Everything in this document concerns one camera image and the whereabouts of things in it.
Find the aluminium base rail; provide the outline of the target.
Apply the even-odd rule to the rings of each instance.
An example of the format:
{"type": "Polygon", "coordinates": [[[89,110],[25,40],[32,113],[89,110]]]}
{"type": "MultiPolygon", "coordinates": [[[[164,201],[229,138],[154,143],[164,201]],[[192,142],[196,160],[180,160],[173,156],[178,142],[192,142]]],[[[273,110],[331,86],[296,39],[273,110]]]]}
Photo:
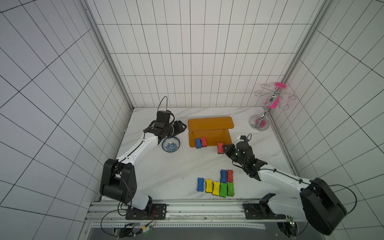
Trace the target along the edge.
{"type": "Polygon", "coordinates": [[[217,200],[157,200],[148,217],[139,217],[134,211],[118,209],[116,201],[91,203],[85,222],[92,227],[123,227],[133,224],[139,228],[146,224],[161,227],[245,227],[264,229],[266,223],[297,222],[292,217],[260,213],[259,199],[217,200]]]}

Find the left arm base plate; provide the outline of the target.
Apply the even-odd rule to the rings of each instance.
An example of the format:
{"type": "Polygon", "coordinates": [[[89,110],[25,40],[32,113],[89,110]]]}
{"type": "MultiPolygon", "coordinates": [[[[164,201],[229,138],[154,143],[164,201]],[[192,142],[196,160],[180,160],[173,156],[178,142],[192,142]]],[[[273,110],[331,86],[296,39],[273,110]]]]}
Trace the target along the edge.
{"type": "Polygon", "coordinates": [[[144,210],[131,207],[125,215],[126,220],[164,220],[167,213],[167,204],[148,204],[144,210]]]}

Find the blue patterned bowl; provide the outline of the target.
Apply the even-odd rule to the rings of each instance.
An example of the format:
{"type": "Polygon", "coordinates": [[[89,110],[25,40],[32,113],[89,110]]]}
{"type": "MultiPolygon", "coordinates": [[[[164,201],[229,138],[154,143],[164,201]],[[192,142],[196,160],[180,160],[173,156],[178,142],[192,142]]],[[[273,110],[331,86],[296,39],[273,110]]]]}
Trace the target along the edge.
{"type": "Polygon", "coordinates": [[[174,153],[180,148],[181,142],[177,137],[166,138],[162,142],[162,148],[167,153],[174,153]]]}

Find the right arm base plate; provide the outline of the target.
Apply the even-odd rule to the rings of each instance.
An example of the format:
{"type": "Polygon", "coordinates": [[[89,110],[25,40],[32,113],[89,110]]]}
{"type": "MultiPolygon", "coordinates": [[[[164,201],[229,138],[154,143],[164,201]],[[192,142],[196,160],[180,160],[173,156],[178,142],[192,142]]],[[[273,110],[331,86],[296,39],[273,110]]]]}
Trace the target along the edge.
{"type": "Polygon", "coordinates": [[[274,214],[267,205],[243,202],[242,207],[247,220],[285,220],[285,215],[274,214]]]}

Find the pink object on stand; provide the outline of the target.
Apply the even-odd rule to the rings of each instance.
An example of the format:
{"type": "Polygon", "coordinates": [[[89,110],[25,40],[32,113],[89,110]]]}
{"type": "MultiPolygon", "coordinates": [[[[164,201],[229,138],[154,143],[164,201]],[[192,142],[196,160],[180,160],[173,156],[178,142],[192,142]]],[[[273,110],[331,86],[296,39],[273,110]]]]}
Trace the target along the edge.
{"type": "Polygon", "coordinates": [[[275,87],[271,91],[271,94],[265,101],[265,105],[269,109],[275,109],[279,105],[280,102],[280,91],[285,90],[287,86],[283,83],[275,83],[275,87]]]}

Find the yellow eraser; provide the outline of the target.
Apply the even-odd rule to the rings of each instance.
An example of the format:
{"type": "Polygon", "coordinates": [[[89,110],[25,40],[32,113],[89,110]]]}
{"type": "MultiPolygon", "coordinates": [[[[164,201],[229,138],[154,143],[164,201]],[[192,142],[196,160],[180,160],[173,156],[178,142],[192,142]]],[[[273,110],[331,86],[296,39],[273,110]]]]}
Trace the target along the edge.
{"type": "Polygon", "coordinates": [[[205,192],[206,193],[212,193],[213,192],[213,180],[205,179],[205,183],[206,183],[205,192]]]}
{"type": "Polygon", "coordinates": [[[220,195],[220,187],[221,187],[221,183],[220,182],[213,182],[212,194],[214,196],[219,196],[220,195]]]}

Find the red eraser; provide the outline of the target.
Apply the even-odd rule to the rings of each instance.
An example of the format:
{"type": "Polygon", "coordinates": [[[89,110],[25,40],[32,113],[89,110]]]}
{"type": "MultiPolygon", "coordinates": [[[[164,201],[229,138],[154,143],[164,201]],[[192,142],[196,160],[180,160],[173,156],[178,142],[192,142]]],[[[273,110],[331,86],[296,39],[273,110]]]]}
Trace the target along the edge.
{"type": "Polygon", "coordinates": [[[227,170],[227,182],[228,183],[234,182],[234,171],[233,170],[227,170]]]}
{"type": "Polygon", "coordinates": [[[200,140],[201,140],[202,147],[207,147],[208,146],[207,139],[205,137],[200,138],[200,140]]]}
{"type": "Polygon", "coordinates": [[[218,154],[224,154],[223,146],[224,146],[223,143],[217,143],[218,154]]]}

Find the green eraser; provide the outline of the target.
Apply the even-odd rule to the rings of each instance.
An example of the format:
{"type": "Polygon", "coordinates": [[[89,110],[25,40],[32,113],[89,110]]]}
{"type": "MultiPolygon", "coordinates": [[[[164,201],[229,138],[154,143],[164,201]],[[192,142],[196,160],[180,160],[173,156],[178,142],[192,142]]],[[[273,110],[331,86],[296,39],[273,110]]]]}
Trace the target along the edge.
{"type": "Polygon", "coordinates": [[[222,198],[226,198],[228,196],[228,185],[227,185],[227,183],[220,183],[219,196],[222,197],[222,198]]]}
{"type": "Polygon", "coordinates": [[[233,182],[228,182],[227,183],[227,188],[228,188],[227,195],[229,197],[234,197],[235,196],[234,183],[233,182]]]}

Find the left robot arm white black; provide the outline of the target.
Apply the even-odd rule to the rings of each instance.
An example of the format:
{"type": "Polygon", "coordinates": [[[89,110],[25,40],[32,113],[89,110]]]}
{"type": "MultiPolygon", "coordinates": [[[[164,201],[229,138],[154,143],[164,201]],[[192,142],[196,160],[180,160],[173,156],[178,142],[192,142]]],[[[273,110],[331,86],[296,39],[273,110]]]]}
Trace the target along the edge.
{"type": "Polygon", "coordinates": [[[143,130],[142,137],[131,149],[116,160],[108,159],[104,163],[100,194],[129,204],[137,210],[150,209],[151,198],[138,190],[136,167],[162,140],[174,137],[186,129],[187,125],[182,121],[174,121],[171,124],[153,121],[143,130]]]}

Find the orange two-tier shelf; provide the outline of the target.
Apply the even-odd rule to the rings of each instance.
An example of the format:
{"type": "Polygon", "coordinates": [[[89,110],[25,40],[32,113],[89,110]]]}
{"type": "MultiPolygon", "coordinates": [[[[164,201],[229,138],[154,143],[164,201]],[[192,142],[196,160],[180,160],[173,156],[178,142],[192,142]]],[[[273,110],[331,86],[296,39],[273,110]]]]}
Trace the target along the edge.
{"type": "Polygon", "coordinates": [[[217,143],[229,145],[232,143],[229,130],[234,126],[231,117],[189,119],[189,146],[195,148],[195,139],[200,138],[206,138],[208,147],[216,146],[217,143]]]}

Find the blue eraser top shelf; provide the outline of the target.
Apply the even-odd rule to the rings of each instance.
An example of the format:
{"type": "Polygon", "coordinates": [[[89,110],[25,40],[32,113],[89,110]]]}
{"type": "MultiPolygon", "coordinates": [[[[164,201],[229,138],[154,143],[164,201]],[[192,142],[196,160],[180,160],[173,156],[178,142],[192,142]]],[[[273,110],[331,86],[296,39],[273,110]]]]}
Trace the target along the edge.
{"type": "Polygon", "coordinates": [[[198,186],[197,186],[198,192],[204,192],[205,191],[204,183],[205,183],[204,178],[198,178],[198,186]]]}

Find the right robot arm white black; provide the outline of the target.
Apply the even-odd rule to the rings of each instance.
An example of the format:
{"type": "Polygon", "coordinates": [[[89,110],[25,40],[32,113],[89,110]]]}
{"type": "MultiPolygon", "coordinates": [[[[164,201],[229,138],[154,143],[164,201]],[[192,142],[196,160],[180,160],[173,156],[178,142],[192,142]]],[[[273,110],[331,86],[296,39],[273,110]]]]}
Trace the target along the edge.
{"type": "Polygon", "coordinates": [[[260,200],[276,215],[308,222],[315,230],[329,236],[348,211],[322,179],[302,179],[255,157],[248,142],[224,145],[223,151],[250,178],[279,188],[283,194],[269,193],[260,200]]]}

